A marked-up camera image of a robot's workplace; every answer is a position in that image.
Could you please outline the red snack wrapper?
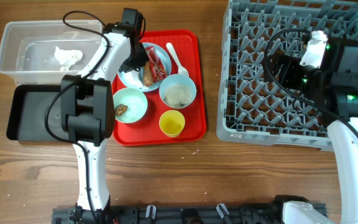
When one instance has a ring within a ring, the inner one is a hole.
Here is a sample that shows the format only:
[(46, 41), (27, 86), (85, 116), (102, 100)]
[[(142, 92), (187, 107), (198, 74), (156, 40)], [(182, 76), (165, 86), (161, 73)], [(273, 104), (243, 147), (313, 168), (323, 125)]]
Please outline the red snack wrapper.
[(154, 83), (165, 79), (168, 75), (163, 66), (161, 58), (157, 55), (157, 51), (154, 46), (145, 48), (145, 51), (149, 57), (149, 67), (152, 74)]

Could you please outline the orange carrot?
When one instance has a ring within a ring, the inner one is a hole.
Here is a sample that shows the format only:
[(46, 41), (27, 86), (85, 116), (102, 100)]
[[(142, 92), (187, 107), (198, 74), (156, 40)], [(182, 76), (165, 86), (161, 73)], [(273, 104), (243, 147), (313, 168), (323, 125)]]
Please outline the orange carrot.
[(154, 84), (152, 72), (150, 71), (150, 62), (146, 62), (143, 67), (142, 83), (146, 87), (150, 87)]

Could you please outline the light blue rice bowl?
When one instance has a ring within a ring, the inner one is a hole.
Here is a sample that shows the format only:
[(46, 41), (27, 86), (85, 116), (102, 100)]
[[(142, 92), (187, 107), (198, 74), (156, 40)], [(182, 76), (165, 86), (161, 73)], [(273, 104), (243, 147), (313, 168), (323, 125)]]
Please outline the light blue rice bowl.
[(170, 108), (180, 110), (195, 100), (197, 89), (194, 81), (180, 74), (169, 75), (159, 87), (161, 100)]

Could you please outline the white napkin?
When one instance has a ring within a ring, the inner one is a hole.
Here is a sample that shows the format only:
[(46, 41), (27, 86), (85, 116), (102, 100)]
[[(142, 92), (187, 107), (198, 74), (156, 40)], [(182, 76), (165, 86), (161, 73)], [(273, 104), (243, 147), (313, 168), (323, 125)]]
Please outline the white napkin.
[(83, 58), (83, 53), (80, 50), (62, 50), (56, 46), (54, 57), (60, 64), (60, 71), (69, 71), (74, 64)]

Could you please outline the light green bowl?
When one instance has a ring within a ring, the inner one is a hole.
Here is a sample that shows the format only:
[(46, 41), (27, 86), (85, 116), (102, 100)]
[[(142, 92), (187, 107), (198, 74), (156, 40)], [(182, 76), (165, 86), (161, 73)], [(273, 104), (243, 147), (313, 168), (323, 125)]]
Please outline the light green bowl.
[(121, 123), (135, 123), (142, 119), (148, 108), (148, 101), (143, 92), (134, 88), (123, 88), (113, 94), (115, 111), (126, 106), (126, 111), (116, 113), (116, 120)]

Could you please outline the brown food scrap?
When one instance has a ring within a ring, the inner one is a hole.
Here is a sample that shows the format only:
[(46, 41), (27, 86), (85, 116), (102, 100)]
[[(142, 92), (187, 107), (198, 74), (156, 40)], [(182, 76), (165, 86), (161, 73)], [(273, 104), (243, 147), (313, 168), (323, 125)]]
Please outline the brown food scrap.
[(115, 109), (115, 114), (116, 116), (120, 117), (122, 114), (124, 114), (128, 109), (127, 105), (124, 104), (120, 104), (116, 107)]

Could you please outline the white rice pile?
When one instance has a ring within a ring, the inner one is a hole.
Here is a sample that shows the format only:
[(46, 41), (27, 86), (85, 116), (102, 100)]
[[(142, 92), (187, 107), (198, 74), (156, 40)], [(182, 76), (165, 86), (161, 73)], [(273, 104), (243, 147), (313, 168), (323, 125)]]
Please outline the white rice pile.
[(191, 103), (192, 92), (182, 84), (170, 85), (164, 93), (164, 102), (172, 108), (184, 108)]

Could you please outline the yellow plastic cup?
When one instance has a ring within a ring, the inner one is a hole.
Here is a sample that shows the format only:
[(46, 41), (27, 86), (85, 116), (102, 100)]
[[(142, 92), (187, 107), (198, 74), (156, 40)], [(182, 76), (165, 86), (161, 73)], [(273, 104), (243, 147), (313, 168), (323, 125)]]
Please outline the yellow plastic cup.
[(177, 110), (168, 110), (161, 115), (159, 127), (166, 136), (176, 138), (185, 127), (185, 117)]

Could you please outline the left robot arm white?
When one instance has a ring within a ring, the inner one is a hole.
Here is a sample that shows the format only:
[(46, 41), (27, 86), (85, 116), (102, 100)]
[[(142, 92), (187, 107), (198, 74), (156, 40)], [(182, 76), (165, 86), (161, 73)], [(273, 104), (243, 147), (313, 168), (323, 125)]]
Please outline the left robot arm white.
[(101, 213), (109, 207), (105, 147), (115, 123), (111, 83), (119, 72), (138, 70), (148, 61), (140, 40), (145, 18), (125, 8), (121, 21), (106, 24), (98, 34), (99, 48), (77, 75), (61, 82), (62, 129), (78, 157), (82, 212)]

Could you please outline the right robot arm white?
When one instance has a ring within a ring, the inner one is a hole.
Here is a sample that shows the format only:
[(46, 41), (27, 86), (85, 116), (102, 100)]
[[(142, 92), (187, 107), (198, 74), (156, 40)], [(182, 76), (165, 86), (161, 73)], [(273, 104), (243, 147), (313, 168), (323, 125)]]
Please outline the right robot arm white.
[(358, 41), (308, 39), (302, 58), (264, 53), (265, 76), (316, 108), (336, 157), (342, 223), (358, 223)]

